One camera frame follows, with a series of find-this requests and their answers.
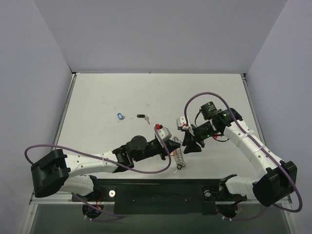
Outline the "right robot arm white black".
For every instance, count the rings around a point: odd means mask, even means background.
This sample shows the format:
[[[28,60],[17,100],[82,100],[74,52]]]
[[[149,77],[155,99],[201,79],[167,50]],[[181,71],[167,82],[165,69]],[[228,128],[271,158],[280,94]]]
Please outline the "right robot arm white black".
[[[176,120],[177,128],[185,133],[184,153],[201,152],[206,139],[220,134],[236,145],[258,175],[257,178],[229,176],[218,186],[217,192],[222,199],[248,195],[269,207],[294,192],[296,165],[273,154],[235,109],[216,109],[213,102],[208,102],[201,106],[200,112],[205,123],[199,126],[191,124],[184,116]]]

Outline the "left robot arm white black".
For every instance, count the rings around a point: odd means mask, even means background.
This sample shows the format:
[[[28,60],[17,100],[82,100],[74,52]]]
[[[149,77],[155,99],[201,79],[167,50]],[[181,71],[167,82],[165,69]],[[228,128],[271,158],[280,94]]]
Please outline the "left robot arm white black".
[[[94,201],[99,198],[100,188],[91,174],[125,172],[135,162],[156,155],[164,160],[178,148],[180,143],[169,137],[162,143],[158,138],[147,141],[143,136],[135,136],[125,145],[97,155],[67,155],[62,149],[55,149],[31,166],[35,197],[68,192]]]

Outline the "metal keyring disc with rings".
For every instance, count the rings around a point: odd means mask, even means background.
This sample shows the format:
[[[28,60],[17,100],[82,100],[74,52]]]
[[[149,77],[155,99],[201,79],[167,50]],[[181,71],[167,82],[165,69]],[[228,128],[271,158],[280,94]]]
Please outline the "metal keyring disc with rings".
[[[174,136],[173,141],[179,142],[181,144],[181,147],[182,147],[182,142],[178,139],[178,137]],[[182,152],[181,147],[179,149],[176,149],[175,151],[171,152],[170,158],[174,159],[176,166],[178,164],[180,164],[182,166],[182,168],[184,168],[184,167],[186,167],[186,163],[185,163],[184,158],[183,158],[183,152]]]

